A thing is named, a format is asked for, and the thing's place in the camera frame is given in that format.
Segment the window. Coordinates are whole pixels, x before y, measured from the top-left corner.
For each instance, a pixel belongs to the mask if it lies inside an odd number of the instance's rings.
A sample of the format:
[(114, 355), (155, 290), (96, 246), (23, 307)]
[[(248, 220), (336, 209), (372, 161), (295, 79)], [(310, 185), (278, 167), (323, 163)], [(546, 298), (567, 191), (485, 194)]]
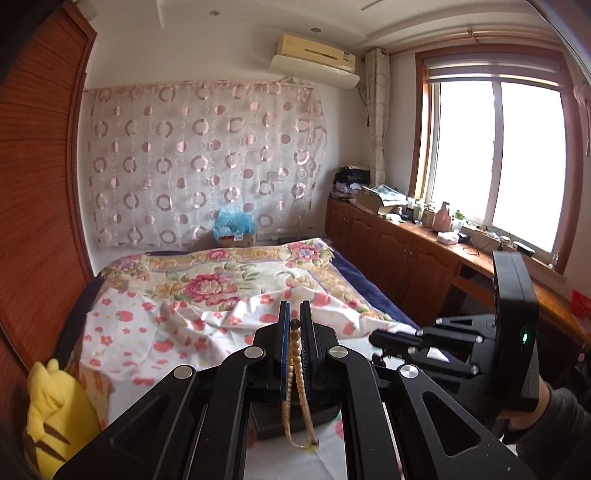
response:
[(582, 192), (582, 127), (566, 57), (489, 44), (415, 56), (410, 193), (449, 204), (563, 273)]

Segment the beige side curtain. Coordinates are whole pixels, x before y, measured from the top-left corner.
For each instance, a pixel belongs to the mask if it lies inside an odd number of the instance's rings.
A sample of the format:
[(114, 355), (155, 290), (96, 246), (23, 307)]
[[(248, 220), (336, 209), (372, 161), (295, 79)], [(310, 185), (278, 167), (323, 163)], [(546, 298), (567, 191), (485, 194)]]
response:
[(390, 58), (383, 49), (375, 48), (366, 54), (365, 60), (373, 183), (381, 185), (387, 181), (385, 144), (390, 106)]

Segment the cardboard box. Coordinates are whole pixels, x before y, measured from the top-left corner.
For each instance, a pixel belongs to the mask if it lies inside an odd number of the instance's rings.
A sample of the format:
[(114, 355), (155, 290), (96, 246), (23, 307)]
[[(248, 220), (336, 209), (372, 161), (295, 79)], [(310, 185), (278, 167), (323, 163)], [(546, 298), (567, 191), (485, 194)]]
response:
[(235, 234), (228, 236), (221, 236), (219, 238), (219, 245), (222, 248), (247, 248), (253, 245), (252, 234)]

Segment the blue plastic bag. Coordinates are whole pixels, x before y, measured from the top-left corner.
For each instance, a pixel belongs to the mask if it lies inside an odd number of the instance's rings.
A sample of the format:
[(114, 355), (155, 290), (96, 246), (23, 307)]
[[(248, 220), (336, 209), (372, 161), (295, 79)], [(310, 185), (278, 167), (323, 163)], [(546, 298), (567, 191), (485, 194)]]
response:
[(252, 235), (256, 233), (256, 223), (249, 213), (218, 210), (212, 232), (216, 241), (221, 241), (222, 237)]

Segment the floral quilt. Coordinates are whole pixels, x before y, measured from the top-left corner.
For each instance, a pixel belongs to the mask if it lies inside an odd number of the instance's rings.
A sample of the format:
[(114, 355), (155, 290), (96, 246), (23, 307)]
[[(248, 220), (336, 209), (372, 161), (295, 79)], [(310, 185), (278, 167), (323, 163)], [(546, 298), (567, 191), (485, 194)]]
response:
[(279, 246), (128, 255), (104, 267), (99, 277), (105, 287), (215, 311), (228, 310), (249, 297), (301, 286), (329, 294), (363, 315), (416, 325), (321, 238)]

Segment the strawberry print white cloth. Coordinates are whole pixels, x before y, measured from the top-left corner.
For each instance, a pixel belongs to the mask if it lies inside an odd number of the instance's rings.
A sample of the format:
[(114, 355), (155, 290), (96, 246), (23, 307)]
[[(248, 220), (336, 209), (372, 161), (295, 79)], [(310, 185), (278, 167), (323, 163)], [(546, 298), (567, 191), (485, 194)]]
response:
[(87, 314), (78, 377), (101, 427), (108, 426), (173, 367), (202, 370), (252, 345), (256, 330), (276, 322), (283, 301), (293, 315), (311, 305), (315, 322), (335, 329), (339, 343), (366, 357), (377, 329), (413, 333), (407, 318), (374, 318), (322, 290), (288, 287), (228, 306), (197, 306), (108, 289)]

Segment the pink circle pattern curtain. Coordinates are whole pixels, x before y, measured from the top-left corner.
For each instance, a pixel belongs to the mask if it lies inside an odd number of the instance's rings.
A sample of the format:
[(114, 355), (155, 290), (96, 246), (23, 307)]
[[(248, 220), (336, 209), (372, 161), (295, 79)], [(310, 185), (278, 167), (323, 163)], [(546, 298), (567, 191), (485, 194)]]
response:
[(263, 235), (311, 229), (328, 133), (308, 85), (194, 81), (86, 92), (84, 162), (105, 247), (191, 245), (224, 215)]

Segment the wall air conditioner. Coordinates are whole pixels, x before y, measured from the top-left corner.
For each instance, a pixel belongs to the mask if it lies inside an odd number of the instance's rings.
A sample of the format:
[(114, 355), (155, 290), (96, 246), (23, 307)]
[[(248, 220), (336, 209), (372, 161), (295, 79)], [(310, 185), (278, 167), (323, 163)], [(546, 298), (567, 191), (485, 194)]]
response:
[(352, 53), (287, 34), (276, 43), (270, 72), (342, 89), (356, 88), (360, 82)]

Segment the pink bottle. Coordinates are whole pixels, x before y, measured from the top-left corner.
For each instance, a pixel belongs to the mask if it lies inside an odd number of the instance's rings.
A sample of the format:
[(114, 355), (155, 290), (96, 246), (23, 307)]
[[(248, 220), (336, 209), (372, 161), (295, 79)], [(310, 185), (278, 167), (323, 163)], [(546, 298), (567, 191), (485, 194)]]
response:
[(446, 201), (442, 202), (441, 208), (436, 213), (432, 225), (435, 232), (449, 232), (452, 228), (452, 216), (450, 214), (450, 204)]

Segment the black jewelry box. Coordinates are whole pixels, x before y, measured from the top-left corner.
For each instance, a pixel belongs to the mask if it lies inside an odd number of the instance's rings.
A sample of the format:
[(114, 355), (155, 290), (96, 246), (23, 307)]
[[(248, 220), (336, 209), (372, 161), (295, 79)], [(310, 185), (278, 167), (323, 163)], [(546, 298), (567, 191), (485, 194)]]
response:
[[(314, 426), (324, 425), (335, 419), (340, 409), (338, 405), (311, 405), (311, 421)], [(280, 403), (254, 402), (250, 404), (250, 416), (257, 439), (270, 440), (284, 435)], [(290, 428), (291, 432), (301, 432), (305, 429), (304, 414), (297, 403), (290, 408)]]

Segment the wooden side cabinet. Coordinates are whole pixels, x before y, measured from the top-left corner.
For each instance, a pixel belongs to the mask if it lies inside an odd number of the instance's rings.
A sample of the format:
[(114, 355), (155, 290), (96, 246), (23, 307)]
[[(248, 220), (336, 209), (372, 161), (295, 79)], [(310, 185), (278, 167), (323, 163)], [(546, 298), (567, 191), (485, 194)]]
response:
[(332, 198), (325, 213), (325, 236), (420, 326), (449, 315), (467, 298), (494, 308), (493, 258), (487, 252), (445, 246), (425, 227), (396, 225)]

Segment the yellow plush toy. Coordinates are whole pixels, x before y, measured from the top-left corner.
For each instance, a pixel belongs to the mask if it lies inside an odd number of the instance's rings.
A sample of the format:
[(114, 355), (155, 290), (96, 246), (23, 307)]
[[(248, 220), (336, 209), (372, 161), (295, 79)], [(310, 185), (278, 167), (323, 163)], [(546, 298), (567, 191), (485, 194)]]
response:
[(83, 386), (55, 359), (33, 365), (27, 393), (25, 459), (40, 478), (51, 479), (100, 433), (98, 417)]

